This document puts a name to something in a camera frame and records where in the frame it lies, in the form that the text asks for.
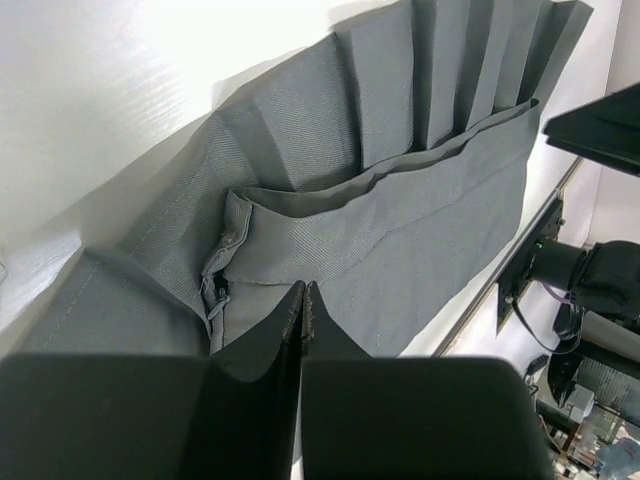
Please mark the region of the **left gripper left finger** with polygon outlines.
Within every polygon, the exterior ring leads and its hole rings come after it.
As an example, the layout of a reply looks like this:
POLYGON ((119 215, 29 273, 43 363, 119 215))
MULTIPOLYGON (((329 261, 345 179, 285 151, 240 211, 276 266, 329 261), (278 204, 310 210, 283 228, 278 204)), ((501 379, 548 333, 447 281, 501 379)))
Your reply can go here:
POLYGON ((6 358, 2 477, 288 478, 305 290, 210 357, 6 358))

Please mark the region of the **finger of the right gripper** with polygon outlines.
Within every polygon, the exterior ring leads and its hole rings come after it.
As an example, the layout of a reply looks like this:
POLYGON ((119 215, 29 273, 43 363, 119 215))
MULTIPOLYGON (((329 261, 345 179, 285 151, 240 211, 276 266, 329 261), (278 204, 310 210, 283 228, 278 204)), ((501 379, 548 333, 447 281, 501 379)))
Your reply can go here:
POLYGON ((639 84, 551 118, 546 143, 628 175, 639 174, 639 84))

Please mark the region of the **grey pleated skirt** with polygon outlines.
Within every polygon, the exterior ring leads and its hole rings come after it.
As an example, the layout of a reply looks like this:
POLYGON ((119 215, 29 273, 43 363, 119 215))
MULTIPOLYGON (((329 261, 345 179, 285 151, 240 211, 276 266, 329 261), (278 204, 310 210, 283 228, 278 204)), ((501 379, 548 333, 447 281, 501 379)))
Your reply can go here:
POLYGON ((299 280, 396 355, 514 237, 579 1, 399 1, 241 87, 111 249, 86 249, 30 352, 206 355, 299 280))

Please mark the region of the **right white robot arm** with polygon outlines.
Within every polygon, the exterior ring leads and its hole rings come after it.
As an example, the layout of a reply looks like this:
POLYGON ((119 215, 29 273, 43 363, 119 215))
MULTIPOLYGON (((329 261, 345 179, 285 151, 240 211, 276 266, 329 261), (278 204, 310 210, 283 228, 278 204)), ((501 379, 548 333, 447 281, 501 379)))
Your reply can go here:
MULTIPOLYGON (((629 176, 639 175, 639 85, 550 119, 546 143, 629 176)), ((531 251, 528 277, 572 303, 639 331, 639 245, 623 240, 584 250, 546 240, 531 251)))

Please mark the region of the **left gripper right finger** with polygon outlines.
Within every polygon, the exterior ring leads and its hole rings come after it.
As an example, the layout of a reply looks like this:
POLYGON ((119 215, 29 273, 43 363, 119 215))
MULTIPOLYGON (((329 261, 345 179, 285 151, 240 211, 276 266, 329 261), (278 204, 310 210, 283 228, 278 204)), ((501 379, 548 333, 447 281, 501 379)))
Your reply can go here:
POLYGON ((549 479, 532 399, 491 357, 374 358, 304 297, 302 471, 307 479, 549 479))

